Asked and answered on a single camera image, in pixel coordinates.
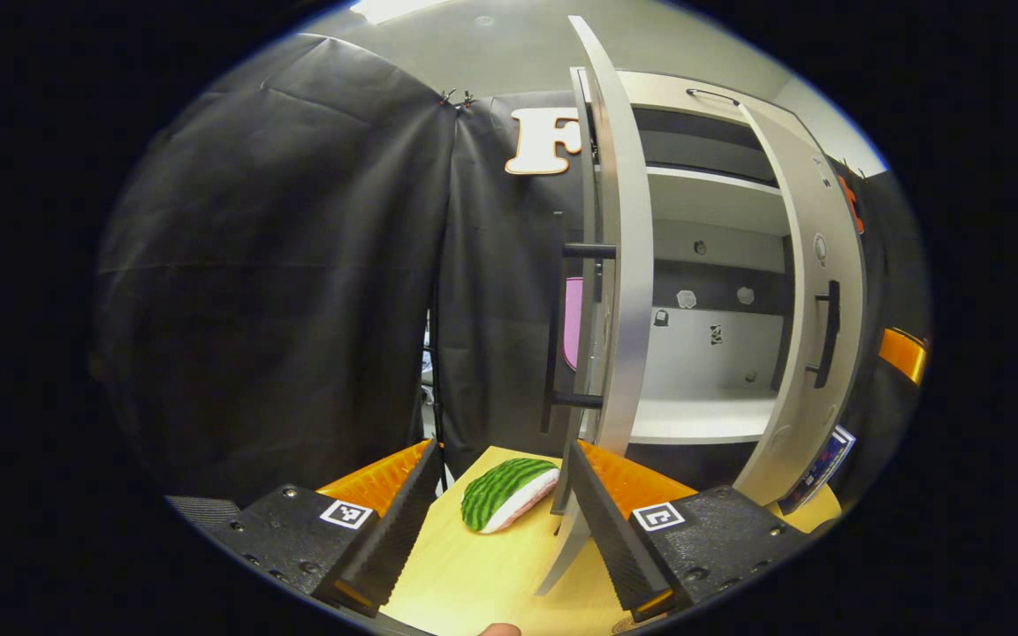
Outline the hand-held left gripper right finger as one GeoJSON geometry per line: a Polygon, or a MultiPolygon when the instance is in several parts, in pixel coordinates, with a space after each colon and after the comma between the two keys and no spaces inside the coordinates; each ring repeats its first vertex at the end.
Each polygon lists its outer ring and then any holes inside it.
{"type": "Polygon", "coordinates": [[[571,444],[566,473],[619,605],[638,623],[720,604],[812,540],[735,488],[695,492],[585,440],[571,444]]]}

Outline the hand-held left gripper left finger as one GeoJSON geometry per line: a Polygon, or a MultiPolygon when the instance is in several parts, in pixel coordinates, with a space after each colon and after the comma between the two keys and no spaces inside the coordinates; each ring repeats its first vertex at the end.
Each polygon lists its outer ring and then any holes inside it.
{"type": "Polygon", "coordinates": [[[210,535],[312,599],[373,618],[391,599],[435,502],[437,446],[421,440],[326,487],[284,484],[210,535]]]}

